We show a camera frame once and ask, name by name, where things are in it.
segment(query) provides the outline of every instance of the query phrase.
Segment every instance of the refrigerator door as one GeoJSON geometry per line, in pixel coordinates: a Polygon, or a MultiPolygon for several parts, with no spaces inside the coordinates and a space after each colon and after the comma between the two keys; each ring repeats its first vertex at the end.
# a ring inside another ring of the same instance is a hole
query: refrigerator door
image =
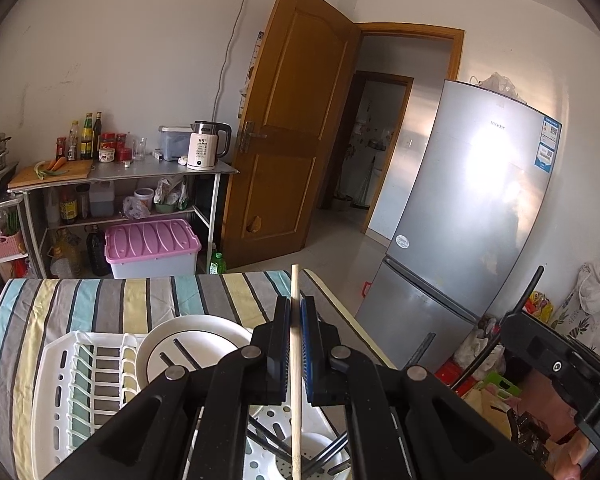
{"type": "Polygon", "coordinates": [[[432,372],[451,357],[473,327],[408,282],[386,260],[356,320],[397,368],[403,368],[419,348],[426,348],[418,364],[432,372]]]}
{"type": "Polygon", "coordinates": [[[560,124],[533,108],[446,81],[387,254],[481,316],[536,221],[559,135],[560,124]]]}

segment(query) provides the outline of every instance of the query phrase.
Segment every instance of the electric kettle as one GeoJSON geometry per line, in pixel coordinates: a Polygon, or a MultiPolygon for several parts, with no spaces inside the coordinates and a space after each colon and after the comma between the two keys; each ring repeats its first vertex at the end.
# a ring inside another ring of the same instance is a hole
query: electric kettle
{"type": "Polygon", "coordinates": [[[229,153],[231,126],[224,123],[196,121],[191,125],[193,133],[189,141],[187,167],[191,170],[210,170],[216,165],[219,156],[229,153]],[[225,132],[224,150],[218,150],[218,132],[225,132]]]}

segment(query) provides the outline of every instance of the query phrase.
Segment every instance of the metal screw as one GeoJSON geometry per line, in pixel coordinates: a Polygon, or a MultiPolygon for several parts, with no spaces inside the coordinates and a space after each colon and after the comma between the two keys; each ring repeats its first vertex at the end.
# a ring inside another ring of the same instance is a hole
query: metal screw
{"type": "Polygon", "coordinates": [[[259,357],[262,352],[260,352],[260,349],[256,345],[248,345],[242,348],[240,353],[245,359],[255,359],[256,357],[259,357]]]}
{"type": "Polygon", "coordinates": [[[427,377],[427,371],[422,366],[412,366],[407,369],[407,377],[412,381],[423,381],[427,377]]]}
{"type": "Polygon", "coordinates": [[[331,349],[331,355],[334,359],[346,359],[351,356],[351,350],[347,346],[338,345],[331,349]]]}
{"type": "Polygon", "coordinates": [[[177,381],[184,377],[184,367],[180,365],[173,365],[164,371],[164,376],[170,381],[177,381]]]}

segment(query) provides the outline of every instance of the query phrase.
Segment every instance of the refrigerator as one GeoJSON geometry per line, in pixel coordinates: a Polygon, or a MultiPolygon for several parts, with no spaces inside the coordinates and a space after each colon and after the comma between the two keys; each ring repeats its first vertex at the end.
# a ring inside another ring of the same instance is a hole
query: refrigerator
{"type": "Polygon", "coordinates": [[[356,314],[396,367],[437,370],[491,305],[538,216],[560,130],[514,99],[445,81],[402,218],[356,314]]]}

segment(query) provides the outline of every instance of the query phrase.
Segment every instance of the tablecloth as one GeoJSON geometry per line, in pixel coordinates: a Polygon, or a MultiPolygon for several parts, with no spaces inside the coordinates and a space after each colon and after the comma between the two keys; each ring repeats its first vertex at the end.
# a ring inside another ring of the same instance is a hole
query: tablecloth
{"type": "MultiPolygon", "coordinates": [[[[392,366],[310,270],[301,272],[300,288],[303,295],[315,298],[318,315],[337,327],[343,344],[378,364],[392,366]]],[[[13,478],[33,479],[31,409],[45,344],[77,330],[147,333],[186,314],[212,314],[253,328],[272,319],[278,296],[289,295],[290,277],[283,270],[127,280],[9,281],[0,298],[1,462],[13,478]]],[[[329,410],[326,414],[336,416],[329,410]]]]}

